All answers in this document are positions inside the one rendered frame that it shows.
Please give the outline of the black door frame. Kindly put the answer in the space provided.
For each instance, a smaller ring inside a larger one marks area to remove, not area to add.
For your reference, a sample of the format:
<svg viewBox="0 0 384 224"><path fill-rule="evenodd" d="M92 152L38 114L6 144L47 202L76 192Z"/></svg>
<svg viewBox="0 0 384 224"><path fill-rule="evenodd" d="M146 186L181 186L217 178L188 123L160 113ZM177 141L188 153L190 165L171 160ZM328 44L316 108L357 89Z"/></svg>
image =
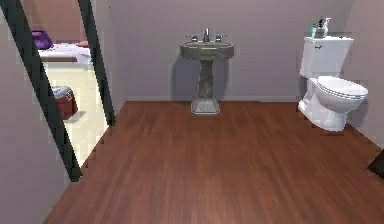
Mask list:
<svg viewBox="0 0 384 224"><path fill-rule="evenodd" d="M77 1L80 8L84 30L90 46L93 67L96 69L95 75L103 104L105 119L108 126L114 126L116 123L115 112L112 104L100 41L97 34L92 3L91 0ZM42 60L38 55L37 47L32 40L31 28L22 7L21 0L0 0L0 8L8 24L13 40L15 41L19 55L47 121L69 179L71 182L78 182L83 174L75 156L75 152L70 142L63 119L60 115L59 107L54 99L48 77L43 69Z"/></svg>

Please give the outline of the white toilet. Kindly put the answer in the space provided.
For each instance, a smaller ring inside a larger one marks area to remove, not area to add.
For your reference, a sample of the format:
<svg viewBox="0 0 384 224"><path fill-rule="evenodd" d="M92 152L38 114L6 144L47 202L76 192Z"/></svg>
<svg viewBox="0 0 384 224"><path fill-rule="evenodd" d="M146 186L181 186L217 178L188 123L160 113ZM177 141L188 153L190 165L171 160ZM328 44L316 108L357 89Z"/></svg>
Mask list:
<svg viewBox="0 0 384 224"><path fill-rule="evenodd" d="M327 131L342 131L347 115L368 96L368 89L342 77L342 68L353 38L305 37L300 75L307 89L298 103L300 112Z"/></svg>

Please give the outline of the bed with white sheet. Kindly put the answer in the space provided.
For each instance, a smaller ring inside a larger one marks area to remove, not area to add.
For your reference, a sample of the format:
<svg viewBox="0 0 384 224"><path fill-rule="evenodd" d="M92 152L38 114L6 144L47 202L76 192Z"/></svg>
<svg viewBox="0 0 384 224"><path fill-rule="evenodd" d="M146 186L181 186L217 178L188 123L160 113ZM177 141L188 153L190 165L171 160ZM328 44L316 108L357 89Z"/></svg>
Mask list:
<svg viewBox="0 0 384 224"><path fill-rule="evenodd" d="M43 61L47 62L75 62L90 64L92 57L90 49L79 47L73 43L54 44L51 48L38 51Z"/></svg>

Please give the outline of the dark brown furniture corner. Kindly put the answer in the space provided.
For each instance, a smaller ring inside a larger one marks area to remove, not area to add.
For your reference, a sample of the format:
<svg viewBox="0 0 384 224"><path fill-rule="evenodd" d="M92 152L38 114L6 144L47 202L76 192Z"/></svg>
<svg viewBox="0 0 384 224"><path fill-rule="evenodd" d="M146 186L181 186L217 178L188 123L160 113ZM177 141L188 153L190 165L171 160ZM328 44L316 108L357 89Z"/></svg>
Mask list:
<svg viewBox="0 0 384 224"><path fill-rule="evenodd" d="M377 157L367 167L375 175L384 179L384 150L382 150Z"/></svg>

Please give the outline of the silver sink faucet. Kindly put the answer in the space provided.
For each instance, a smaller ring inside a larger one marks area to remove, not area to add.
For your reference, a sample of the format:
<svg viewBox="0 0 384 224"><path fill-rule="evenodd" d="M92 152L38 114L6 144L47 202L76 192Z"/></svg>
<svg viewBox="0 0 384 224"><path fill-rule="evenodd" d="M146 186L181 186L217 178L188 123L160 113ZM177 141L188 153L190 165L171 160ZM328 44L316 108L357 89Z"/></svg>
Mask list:
<svg viewBox="0 0 384 224"><path fill-rule="evenodd" d="M217 33L215 35L215 38L211 38L211 32L209 28L205 28L203 31L203 35L201 38L198 37L196 34L188 35L188 38L191 42L202 42L202 43L208 43L208 42L222 42L224 38L226 38L225 34Z"/></svg>

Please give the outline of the red box with grey lid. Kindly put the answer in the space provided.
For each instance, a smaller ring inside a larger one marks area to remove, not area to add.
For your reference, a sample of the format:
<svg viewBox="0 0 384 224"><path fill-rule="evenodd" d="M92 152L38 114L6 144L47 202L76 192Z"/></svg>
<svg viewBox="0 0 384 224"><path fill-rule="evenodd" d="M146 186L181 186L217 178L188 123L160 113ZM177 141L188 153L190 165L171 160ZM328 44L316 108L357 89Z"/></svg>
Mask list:
<svg viewBox="0 0 384 224"><path fill-rule="evenodd" d="M62 119L68 120L78 111L73 90L68 86L53 86L52 92Z"/></svg>

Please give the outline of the clear soap dispenser bottle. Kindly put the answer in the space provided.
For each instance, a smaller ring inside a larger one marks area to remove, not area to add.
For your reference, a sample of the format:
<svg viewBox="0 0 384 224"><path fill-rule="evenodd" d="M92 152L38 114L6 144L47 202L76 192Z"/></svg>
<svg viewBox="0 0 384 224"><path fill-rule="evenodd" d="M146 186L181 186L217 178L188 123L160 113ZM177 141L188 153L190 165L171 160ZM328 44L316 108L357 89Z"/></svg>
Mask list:
<svg viewBox="0 0 384 224"><path fill-rule="evenodd" d="M314 31L315 39L322 39L327 36L329 21L330 21L330 18L322 18L319 20L318 27Z"/></svg>

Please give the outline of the grey stone pedestal sink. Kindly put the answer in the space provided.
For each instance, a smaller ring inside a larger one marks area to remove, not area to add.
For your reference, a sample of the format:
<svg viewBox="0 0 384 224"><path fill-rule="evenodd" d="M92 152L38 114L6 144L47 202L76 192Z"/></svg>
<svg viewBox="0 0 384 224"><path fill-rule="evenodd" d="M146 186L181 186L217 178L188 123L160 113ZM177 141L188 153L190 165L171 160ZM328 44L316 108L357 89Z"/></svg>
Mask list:
<svg viewBox="0 0 384 224"><path fill-rule="evenodd" d="M215 60L228 60L234 56L235 45L230 42L190 41L180 45L185 59L200 62L198 92L192 98L191 112L195 115L217 115L220 106L213 94L213 64Z"/></svg>

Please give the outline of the purple pillow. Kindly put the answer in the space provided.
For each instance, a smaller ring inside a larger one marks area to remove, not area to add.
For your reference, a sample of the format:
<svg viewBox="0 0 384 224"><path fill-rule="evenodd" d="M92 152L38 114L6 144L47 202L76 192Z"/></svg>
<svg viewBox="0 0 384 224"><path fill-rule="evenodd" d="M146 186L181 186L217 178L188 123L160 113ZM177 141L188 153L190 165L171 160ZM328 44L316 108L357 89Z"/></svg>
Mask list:
<svg viewBox="0 0 384 224"><path fill-rule="evenodd" d="M52 40L44 30L33 31L32 37L39 50L46 50L53 46Z"/></svg>

